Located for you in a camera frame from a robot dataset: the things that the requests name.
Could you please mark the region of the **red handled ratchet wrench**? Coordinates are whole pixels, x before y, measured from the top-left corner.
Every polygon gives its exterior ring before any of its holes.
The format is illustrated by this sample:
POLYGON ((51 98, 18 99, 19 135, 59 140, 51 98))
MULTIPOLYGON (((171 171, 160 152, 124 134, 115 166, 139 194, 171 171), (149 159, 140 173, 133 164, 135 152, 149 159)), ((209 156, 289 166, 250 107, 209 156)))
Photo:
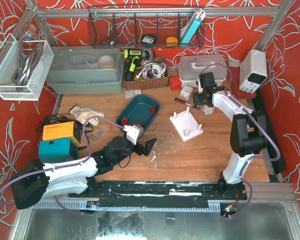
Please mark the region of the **red handled ratchet wrench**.
POLYGON ((200 108, 199 105, 190 104, 190 103, 186 102, 185 100, 177 98, 177 97, 174 100, 180 104, 186 105, 188 107, 192 107, 193 109, 196 109, 196 110, 198 110, 200 108))

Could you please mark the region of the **plastic bag with parts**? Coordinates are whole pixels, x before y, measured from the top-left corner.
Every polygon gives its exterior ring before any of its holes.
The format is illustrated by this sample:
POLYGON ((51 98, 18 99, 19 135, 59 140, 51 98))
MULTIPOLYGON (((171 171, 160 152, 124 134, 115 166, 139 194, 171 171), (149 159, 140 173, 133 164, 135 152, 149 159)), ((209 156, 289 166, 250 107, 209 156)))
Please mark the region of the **plastic bag with parts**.
POLYGON ((202 108, 202 112, 205 115, 212 115, 215 111, 215 107, 214 106, 208 106, 208 105, 204 105, 202 108))

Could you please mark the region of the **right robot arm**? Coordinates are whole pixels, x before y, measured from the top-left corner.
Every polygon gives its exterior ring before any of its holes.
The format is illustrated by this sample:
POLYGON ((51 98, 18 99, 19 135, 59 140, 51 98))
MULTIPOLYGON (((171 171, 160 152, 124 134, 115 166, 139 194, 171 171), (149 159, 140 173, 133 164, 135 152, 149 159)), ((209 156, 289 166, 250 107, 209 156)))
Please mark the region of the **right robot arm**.
POLYGON ((219 194, 243 189, 243 176, 253 157, 268 143, 265 134, 258 128, 266 127, 265 115, 246 108, 224 86, 217 86, 212 72, 205 72, 197 79, 198 91, 193 93, 196 106, 216 107, 231 120, 230 146, 232 155, 217 181, 219 194))

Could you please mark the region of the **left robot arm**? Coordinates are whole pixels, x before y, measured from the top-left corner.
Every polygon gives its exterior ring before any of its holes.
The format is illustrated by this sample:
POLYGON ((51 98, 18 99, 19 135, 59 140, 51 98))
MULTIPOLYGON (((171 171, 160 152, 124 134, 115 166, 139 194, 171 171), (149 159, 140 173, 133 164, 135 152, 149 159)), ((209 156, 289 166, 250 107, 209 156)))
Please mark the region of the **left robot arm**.
POLYGON ((23 210, 43 198, 87 195, 91 178, 113 170, 132 153, 148 156, 156 142, 157 139, 152 138, 145 144, 132 143, 123 136, 116 136, 90 157, 61 163, 42 163, 40 159, 33 159, 9 180, 15 206, 23 210))

